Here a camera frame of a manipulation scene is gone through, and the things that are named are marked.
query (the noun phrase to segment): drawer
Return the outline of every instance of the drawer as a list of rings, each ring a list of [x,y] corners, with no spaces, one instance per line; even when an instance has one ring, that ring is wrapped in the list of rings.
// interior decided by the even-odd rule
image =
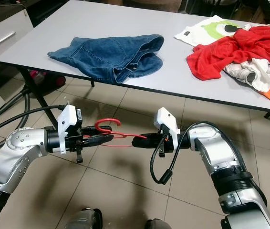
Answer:
[[[33,29],[26,10],[0,22],[0,55]]]

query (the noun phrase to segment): denim jacket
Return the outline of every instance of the denim jacket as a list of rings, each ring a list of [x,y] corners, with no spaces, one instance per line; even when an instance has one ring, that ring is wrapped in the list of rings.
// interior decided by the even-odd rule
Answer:
[[[78,68],[96,81],[118,84],[127,77],[152,74],[163,62],[154,52],[164,43],[161,35],[109,38],[74,38],[71,45],[48,55]]]

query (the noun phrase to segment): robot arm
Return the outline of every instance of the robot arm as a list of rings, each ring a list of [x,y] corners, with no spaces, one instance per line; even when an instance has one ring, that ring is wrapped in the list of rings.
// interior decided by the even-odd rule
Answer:
[[[208,122],[199,122],[188,130],[175,130],[175,118],[165,108],[158,110],[154,124],[158,134],[144,134],[148,139],[133,139],[133,146],[156,148],[163,136],[161,125],[170,130],[160,156],[181,148],[198,151],[219,195],[219,203],[228,214],[221,221],[223,229],[270,229],[270,213],[264,194],[246,170],[241,154],[224,133]]]
[[[111,141],[113,135],[101,135],[93,126],[81,128],[81,111],[67,105],[59,118],[59,128],[21,128],[13,131],[0,149],[0,212],[10,194],[20,183],[33,160],[61,151],[77,152],[77,162],[82,162],[81,150]]]

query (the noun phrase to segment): drawer handle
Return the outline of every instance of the drawer handle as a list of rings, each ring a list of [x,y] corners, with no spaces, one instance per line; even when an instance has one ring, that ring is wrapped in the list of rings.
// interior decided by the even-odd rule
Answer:
[[[12,31],[11,33],[9,33],[7,36],[3,37],[0,39],[0,44],[3,43],[5,40],[7,40],[8,38],[10,38],[11,36],[14,36],[16,34],[15,31]]]

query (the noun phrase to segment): tiled floor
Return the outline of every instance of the tiled floor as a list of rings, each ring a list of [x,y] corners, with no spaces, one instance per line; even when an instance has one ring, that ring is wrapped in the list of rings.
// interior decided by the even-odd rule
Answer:
[[[9,98],[23,86],[18,75],[0,89]],[[264,112],[192,99],[127,89],[67,78],[67,84],[46,96],[48,104],[67,102],[81,108],[83,125],[115,117],[119,129],[136,134],[156,131],[153,115],[166,107],[187,126],[199,120],[214,122],[240,149],[249,171],[264,190],[270,209],[270,120]],[[38,107],[31,99],[31,108]],[[23,112],[24,102],[0,118],[0,122]],[[13,130],[13,123],[0,130],[0,140]],[[47,116],[30,115],[27,126],[51,125]],[[131,139],[114,144],[130,144]],[[0,229],[63,229],[72,214],[84,207],[99,208],[105,229],[143,229],[147,219],[159,218],[173,229],[219,229],[224,218],[211,179],[196,152],[181,150],[174,174],[167,185],[154,183],[149,172],[152,150],[91,147],[83,150],[84,162],[76,156],[52,154],[37,159],[29,168],[0,215]],[[156,159],[158,177],[173,155]]]

